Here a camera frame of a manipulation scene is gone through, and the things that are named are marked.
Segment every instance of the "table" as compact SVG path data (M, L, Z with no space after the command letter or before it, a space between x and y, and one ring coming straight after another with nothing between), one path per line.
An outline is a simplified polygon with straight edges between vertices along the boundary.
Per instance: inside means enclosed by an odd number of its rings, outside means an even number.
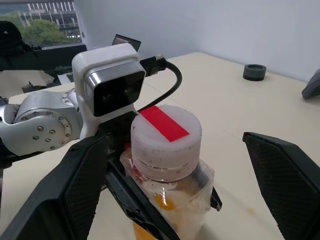
M257 184L243 132L265 134L297 144L320 165L318 132L320 98L305 101L306 83L267 72L261 82L242 78L244 66L203 53L171 58L181 70L180 88L161 104L194 113L202 124L200 158L215 170L215 188L223 202L212 209L200 232L201 240L283 240ZM169 70L146 78L139 109L175 82ZM50 88L66 91L73 83ZM10 99L19 103L25 94ZM62 159L73 142L54 152L16 162L3 173L0 231L2 232L37 183ZM100 195L88 240L134 240L132 223L108 190Z

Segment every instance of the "tree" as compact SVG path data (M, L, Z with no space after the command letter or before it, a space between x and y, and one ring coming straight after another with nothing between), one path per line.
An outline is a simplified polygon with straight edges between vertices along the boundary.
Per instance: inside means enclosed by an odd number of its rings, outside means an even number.
M74 38L68 38L53 21L30 19L30 25L23 26L18 13L0 15L0 21L13 23L20 31L22 40L29 45L48 47L76 43Z

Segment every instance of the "black cable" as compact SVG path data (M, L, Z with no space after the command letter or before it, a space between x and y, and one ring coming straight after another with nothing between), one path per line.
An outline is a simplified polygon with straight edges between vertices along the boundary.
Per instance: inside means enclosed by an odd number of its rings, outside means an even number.
M161 95L161 96L158 97L156 100L150 102L147 106L141 108L141 109L139 110L139 112L142 111L142 110L144 110L144 109L146 109L146 108L149 108L149 107L151 107L151 106L154 106L154 105L160 103L162 100L166 99L166 98L169 97L171 94L173 94L173 93L179 88L179 86L181 85L181 83L182 83L182 74L181 74L179 68L177 68L176 65L174 65L173 63L168 62L168 61L166 61L166 68L167 68L167 69L170 69L170 70L175 74L175 76L176 76L176 82L175 82L175 84L174 84L173 87L170 88L170 90L167 91L165 94Z

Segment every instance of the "orange liquid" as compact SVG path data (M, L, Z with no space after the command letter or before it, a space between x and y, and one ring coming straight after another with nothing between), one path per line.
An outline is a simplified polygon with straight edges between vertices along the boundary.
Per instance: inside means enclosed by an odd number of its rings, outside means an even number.
M165 197L161 194L156 194L154 196L154 199L158 204L158 206L164 210L170 211L176 208L176 206L174 205L172 200L170 200L170 198ZM135 222L133 223L133 230L134 230L134 235L136 240L157 240L150 233L148 233L146 230L144 230Z

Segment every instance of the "white bottle cap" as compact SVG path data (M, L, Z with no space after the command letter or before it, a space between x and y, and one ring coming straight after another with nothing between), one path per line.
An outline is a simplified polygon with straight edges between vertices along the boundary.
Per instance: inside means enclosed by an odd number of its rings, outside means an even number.
M131 125L131 152L135 167L157 181L185 178L199 162L202 128L191 112L162 105L159 109L184 128L189 135L170 142L141 114Z

